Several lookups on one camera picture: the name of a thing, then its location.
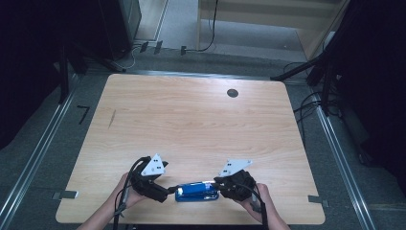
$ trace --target electrical cord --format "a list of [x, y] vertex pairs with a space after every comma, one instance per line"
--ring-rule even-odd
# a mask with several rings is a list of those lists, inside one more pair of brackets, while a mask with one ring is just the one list
[[117, 63], [116, 61], [113, 61], [113, 63], [114, 63], [115, 65], [119, 66], [119, 67], [122, 68], [122, 69], [129, 69], [129, 68], [132, 68], [132, 67], [135, 65], [134, 51], [135, 51], [136, 49], [140, 48], [140, 47], [141, 47], [141, 45], [135, 46], [135, 47], [132, 48], [132, 51], [131, 51], [132, 64], [131, 64], [130, 66], [122, 66], [121, 64]]
[[205, 52], [205, 51], [207, 51], [207, 50], [212, 46], [213, 41], [214, 41], [214, 35], [215, 35], [214, 30], [215, 30], [215, 18], [216, 18], [216, 15], [217, 15], [217, 6], [218, 6], [218, 0], [215, 0], [214, 18], [213, 18], [213, 28], [212, 28], [212, 41], [210, 42], [209, 46], [207, 46], [207, 47], [204, 48], [204, 49], [200, 49], [200, 50], [188, 50], [188, 49], [185, 49], [186, 47], [182, 47], [182, 51], [184, 51], [184, 52]]
[[[317, 107], [317, 106], [322, 105], [322, 101], [315, 101], [315, 102], [306, 103], [306, 104], [305, 104], [305, 102], [306, 102], [311, 96], [316, 95], [316, 94], [321, 94], [321, 93], [322, 93], [322, 92], [314, 92], [314, 93], [311, 93], [310, 95], [308, 95], [307, 97], [304, 98], [304, 100], [302, 101], [301, 106], [300, 106], [299, 108], [296, 108], [296, 109], [293, 110], [294, 113], [300, 112], [299, 119], [296, 121], [296, 123], [297, 123], [297, 124], [298, 124], [298, 123], [301, 123], [302, 140], [303, 140], [303, 143], [304, 143], [304, 148], [305, 148], [305, 125], [304, 125], [304, 119], [305, 119], [306, 117], [310, 116], [311, 114], [313, 114], [313, 112], [316, 110], [316, 107]], [[327, 109], [328, 109], [330, 106], [338, 106], [337, 101], [336, 101], [336, 100], [328, 101], [328, 102], [327, 102]], [[331, 115], [336, 115], [336, 116], [339, 116], [339, 115], [340, 115], [339, 113], [335, 114], [335, 113], [331, 113], [330, 111], [328, 111], [328, 113], [331, 114]]]
[[117, 207], [117, 198], [119, 197], [119, 194], [121, 194], [124, 191], [124, 189], [121, 189], [117, 194], [116, 194], [116, 199], [114, 201], [114, 207]]
[[[135, 41], [134, 41], [134, 42], [132, 43], [132, 47], [131, 47], [130, 50], [134, 49], [135, 46], [137, 46], [137, 45], [142, 45], [142, 44], [137, 44], [137, 43], [135, 43]], [[114, 61], [118, 61], [118, 60], [123, 59], [126, 54], [127, 54], [126, 52], [123, 52], [122, 55], [121, 55], [120, 57], [118, 57], [118, 58], [117, 58], [116, 60], [114, 60]]]
[[113, 229], [114, 229], [114, 230], [117, 230], [117, 229], [118, 229], [118, 227], [119, 227], [119, 217], [120, 217], [121, 211], [123, 211], [123, 210], [125, 209], [125, 207], [124, 207], [124, 209], [123, 209], [123, 206], [122, 206], [122, 205], [125, 205], [125, 204], [124, 204], [124, 193], [123, 193], [123, 191], [125, 191], [125, 190], [128, 188], [128, 181], [131, 179], [131, 175], [132, 175], [132, 172], [134, 171], [134, 168], [135, 168], [141, 161], [145, 161], [145, 160], [148, 160], [148, 158], [147, 158], [147, 157], [141, 157], [140, 159], [138, 159], [138, 160], [132, 165], [131, 169], [130, 169], [129, 172], [128, 172], [128, 175], [127, 175], [127, 177], [126, 177], [126, 179], [125, 179], [124, 187], [123, 187], [123, 189], [121, 190], [121, 197], [120, 197], [119, 207], [116, 209], [117, 204], [116, 204], [116, 206], [114, 207], [114, 214], [115, 214], [115, 215], [114, 215], [114, 225], [113, 225]]
[[[210, 23], [210, 18], [209, 18], [209, 20], [208, 20], [208, 24], [209, 24], [209, 29], [210, 29], [210, 32], [212, 33], [212, 34], [214, 34], [214, 30], [212, 29], [212, 24]], [[213, 42], [213, 45], [214, 45], [214, 49], [212, 49], [212, 52], [215, 50], [215, 49], [217, 49], [217, 45], [215, 45], [215, 42]]]
[[288, 63], [288, 64], [286, 64], [286, 65], [284, 65], [284, 67], [283, 67], [283, 73], [285, 74], [286, 73], [286, 68], [287, 68], [287, 66], [289, 66], [289, 65], [292, 65], [292, 64], [304, 64], [305, 62], [290, 62], [290, 63]]
[[259, 195], [258, 186], [256, 185], [257, 191], [258, 191], [258, 192], [256, 192], [255, 190], [251, 189], [250, 187], [248, 187], [246, 185], [239, 184], [239, 183], [236, 183], [236, 185], [249, 190], [254, 196], [257, 197], [257, 199], [259, 200], [259, 203], [260, 203], [260, 215], [262, 217], [262, 225], [263, 225], [263, 228], [267, 230], [268, 229], [268, 216], [266, 213], [266, 206], [265, 206], [265, 202], [263, 202], [262, 198]]

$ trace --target human hand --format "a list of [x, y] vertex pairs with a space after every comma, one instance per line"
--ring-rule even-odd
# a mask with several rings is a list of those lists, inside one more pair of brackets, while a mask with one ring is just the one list
[[[257, 193], [260, 195], [260, 198], [265, 203], [267, 213], [276, 213], [274, 202], [272, 201], [271, 195], [269, 194], [268, 187], [265, 184], [257, 183]], [[258, 222], [262, 222], [261, 213], [258, 213], [253, 210], [251, 203], [253, 202], [252, 198], [249, 197], [243, 201], [237, 201], [247, 212], [256, 219]]]
[[[257, 193], [259, 194], [262, 201], [265, 203], [266, 216], [268, 218], [268, 228], [272, 229], [290, 229], [289, 226], [283, 221], [279, 216], [277, 209], [275, 208], [274, 202], [272, 201], [271, 195], [269, 194], [268, 187], [265, 184], [257, 183]], [[258, 222], [262, 222], [262, 215], [253, 210], [251, 206], [252, 198], [249, 197], [243, 201], [237, 201], [247, 212], [256, 219]]]
[[[116, 201], [116, 196], [120, 192], [120, 190], [123, 189], [127, 176], [128, 176], [128, 172], [123, 174], [122, 178], [120, 179], [119, 183], [117, 184], [116, 188], [113, 190], [113, 192], [111, 193], [111, 195], [108, 199]], [[119, 195], [119, 197], [117, 198], [117, 205], [119, 205], [120, 196], [121, 195]], [[138, 194], [135, 190], [133, 190], [131, 187], [129, 187], [125, 206], [126, 206], [126, 208], [130, 208], [134, 204], [136, 204], [146, 198], [147, 198], [146, 196]]]

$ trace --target black stand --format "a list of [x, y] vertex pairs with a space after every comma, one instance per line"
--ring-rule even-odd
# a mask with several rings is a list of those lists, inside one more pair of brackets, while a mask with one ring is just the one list
[[343, 46], [343, 39], [348, 36], [347, 30], [352, 24], [355, 16], [360, 12], [362, 8], [362, 3], [364, 0], [352, 0], [349, 3], [347, 8], [347, 12], [341, 22], [341, 25], [337, 32], [335, 33], [334, 37], [331, 39], [325, 50], [314, 59], [299, 65], [298, 67], [279, 75], [275, 78], [270, 78], [271, 81], [285, 81], [290, 77], [303, 72], [304, 70], [313, 67], [310, 74], [307, 77], [307, 84], [310, 86], [317, 85], [322, 77], [325, 77], [325, 82], [323, 85], [323, 92], [322, 92], [322, 109], [325, 112], [326, 116], [328, 116], [328, 94], [329, 89], [331, 86], [331, 81], [334, 76], [336, 76], [337, 72], [334, 69], [336, 66], [337, 61], [340, 61], [340, 49], [344, 49]]

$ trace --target gray floor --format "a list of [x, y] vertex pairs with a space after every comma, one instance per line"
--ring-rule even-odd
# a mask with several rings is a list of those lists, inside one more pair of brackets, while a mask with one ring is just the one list
[[[277, 42], [263, 47], [260, 47], [259, 43], [256, 43], [256, 47], [252, 49], [253, 47], [250, 47], [249, 42], [247, 42], [250, 38], [236, 36], [236, 40], [233, 41], [233, 43], [224, 36], [224, 40], [222, 41], [222, 36], [220, 35], [222, 32], [221, 29], [218, 29], [218, 34], [216, 34], [219, 40], [216, 41], [214, 51], [211, 51], [209, 54], [187, 53], [181, 57], [179, 51], [180, 46], [187, 45], [193, 47], [194, 37], [187, 37], [175, 33], [178, 29], [170, 25], [169, 19], [171, 17], [179, 17], [179, 14], [171, 11], [176, 11], [176, 9], [185, 7], [185, 5], [186, 4], [180, 4], [180, 1], [169, 1], [169, 11], [167, 11], [166, 20], [164, 20], [162, 31], [159, 34], [160, 39], [164, 40], [163, 46], [167, 49], [162, 49], [159, 55], [153, 54], [153, 48], [148, 48], [147, 51], [142, 54], [139, 54], [137, 50], [137, 52], [134, 52], [135, 65], [127, 70], [127, 73], [137, 73], [137, 71], [140, 70], [170, 71], [218, 74], [227, 75], [222, 76], [223, 78], [268, 81], [269, 77], [281, 74], [284, 67], [291, 61], [304, 61], [305, 55], [302, 51], [298, 50], [298, 48], [286, 50], [284, 49], [283, 43]], [[192, 17], [193, 14], [194, 12], [191, 10], [190, 15], [185, 13], [185, 16]], [[202, 24], [202, 32], [205, 29], [209, 32], [207, 25], [207, 21]], [[195, 24], [191, 23], [189, 30], [195, 30], [194, 26]], [[297, 47], [297, 37], [295, 38], [295, 35], [292, 34], [291, 31], [286, 30], [284, 33], [283, 30], [285, 29], [282, 28], [278, 31], [279, 34], [275, 39], [279, 39], [280, 41], [286, 40], [288, 47], [294, 47], [295, 45]], [[252, 52], [241, 52], [237, 48], [240, 44], [246, 44], [246, 47], [241, 49], [252, 49]], [[119, 61], [122, 65], [130, 65], [132, 62], [132, 56], [128, 56]], [[9, 229], [73, 229], [78, 226], [77, 224], [61, 224], [56, 222], [55, 214], [59, 201], [52, 200], [51, 196], [54, 192], [64, 190], [66, 187], [102, 89], [108, 76], [111, 74], [102, 66], [98, 65], [98, 63], [89, 61], [89, 66], [90, 69], [86, 76], [82, 77], [72, 103], [38, 168], [29, 190], [17, 209]], [[303, 81], [305, 77], [306, 74], [301, 73], [294, 77], [295, 80], [286, 82], [293, 108], [299, 107], [302, 100], [310, 94], [310, 89]], [[56, 89], [56, 91], [44, 101], [27, 124], [24, 125], [14, 141], [0, 151], [0, 200], [2, 202], [6, 199], [8, 192], [24, 169], [43, 130], [51, 120], [56, 110], [58, 93], [58, 89]], [[90, 106], [89, 113], [81, 125], [79, 121], [83, 116], [83, 110], [78, 108], [78, 105]], [[370, 206], [377, 229], [403, 229], [404, 226], [406, 226], [406, 218], [404, 218], [405, 197], [398, 189], [395, 179], [381, 168], [367, 168], [361, 165], [357, 158], [356, 147], [353, 145], [344, 124], [340, 119], [335, 117], [332, 117], [331, 120], [344, 153], [350, 163], [352, 172], [354, 173], [365, 200]], [[320, 196], [329, 201], [330, 207], [324, 209], [327, 220], [323, 225], [294, 225], [291, 226], [291, 228], [361, 229], [349, 194], [343, 183], [343, 179], [337, 168], [331, 148], [316, 113], [304, 120], [304, 131], [306, 133], [306, 154], [317, 189]], [[182, 227], [139, 227], [139, 229], [178, 228]], [[203, 229], [205, 227], [189, 226], [189, 228]], [[231, 229], [231, 227], [227, 226], [216, 228]]]

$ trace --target floor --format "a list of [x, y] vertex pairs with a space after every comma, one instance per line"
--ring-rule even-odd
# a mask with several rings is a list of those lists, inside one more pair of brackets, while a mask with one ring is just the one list
[[[163, 49], [154, 55], [154, 42], [142, 54], [118, 60], [124, 66], [135, 65], [127, 73], [140, 71], [165, 71], [182, 73], [217, 74], [222, 78], [243, 78], [268, 81], [295, 64], [306, 61], [296, 33], [288, 28], [251, 26], [237, 23], [215, 23], [215, 40], [205, 54], [187, 53], [180, 56], [180, 47], [195, 46], [195, 16], [197, 1], [169, 0], [163, 14], [162, 24], [153, 38], [163, 40]], [[210, 21], [202, 21], [202, 43], [210, 42]], [[52, 200], [54, 192], [64, 190], [75, 165], [82, 140], [90, 125], [103, 86], [109, 74], [97, 63], [89, 62], [88, 74], [80, 77], [75, 96], [66, 104], [64, 118], [41, 164], [31, 178], [31, 185], [20, 200], [9, 229], [73, 229], [76, 224], [60, 224], [55, 220], [58, 201]], [[300, 106], [312, 90], [305, 85], [306, 73], [286, 82], [292, 107]], [[57, 110], [58, 90], [52, 93], [23, 127], [14, 141], [0, 151], [1, 173], [0, 200], [6, 200], [12, 186], [30, 161], [36, 144], [40, 141], [47, 124]], [[80, 106], [89, 106], [88, 115], [83, 117]], [[351, 141], [345, 124], [336, 117], [328, 118], [337, 134], [350, 170], [362, 198], [368, 204], [374, 226], [362, 226], [357, 216], [349, 189], [343, 182], [343, 175], [337, 166], [331, 143], [321, 125], [321, 115], [314, 110], [304, 120], [306, 153], [313, 176], [323, 199], [328, 200], [325, 208], [327, 221], [320, 226], [291, 226], [292, 229], [403, 229], [406, 226], [404, 214], [405, 197], [397, 188], [395, 179], [384, 169], [368, 168], [359, 163], [356, 147]], [[176, 226], [139, 226], [139, 229], [176, 229]]]

